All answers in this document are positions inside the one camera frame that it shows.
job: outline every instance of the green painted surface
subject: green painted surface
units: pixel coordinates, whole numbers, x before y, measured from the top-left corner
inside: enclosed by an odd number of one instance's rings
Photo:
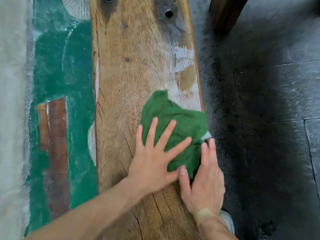
[[[34,80],[29,113],[30,221],[26,234],[51,221],[43,175],[48,155],[40,151],[37,105],[66,97],[70,208],[98,194],[96,166],[88,148],[94,123],[90,21],[72,18],[61,0],[34,0]]]

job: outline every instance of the person's left arm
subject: person's left arm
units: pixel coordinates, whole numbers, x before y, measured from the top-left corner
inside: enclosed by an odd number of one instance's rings
[[[191,143],[188,137],[168,152],[165,146],[176,125],[171,121],[154,146],[158,118],[154,118],[142,144],[142,126],[136,135],[136,152],[126,178],[96,198],[70,210],[51,223],[30,233],[28,240],[91,240],[146,195],[161,190],[179,177],[179,169],[167,172],[168,163]]]

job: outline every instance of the bandage on wrist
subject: bandage on wrist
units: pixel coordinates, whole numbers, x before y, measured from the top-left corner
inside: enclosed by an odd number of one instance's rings
[[[194,215],[197,226],[200,226],[201,223],[203,223],[208,218],[214,218],[214,214],[208,208],[202,208]]]

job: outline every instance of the black floor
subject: black floor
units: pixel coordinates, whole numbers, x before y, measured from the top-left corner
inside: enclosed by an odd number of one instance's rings
[[[189,3],[236,235],[320,239],[320,0],[249,0],[224,39]]]

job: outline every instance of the forearm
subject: forearm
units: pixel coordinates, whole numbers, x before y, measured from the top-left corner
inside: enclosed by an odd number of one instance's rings
[[[32,232],[26,239],[95,239],[142,199],[143,193],[134,185],[135,182],[126,177],[110,190]]]
[[[207,218],[199,225],[205,240],[238,240],[220,215]]]

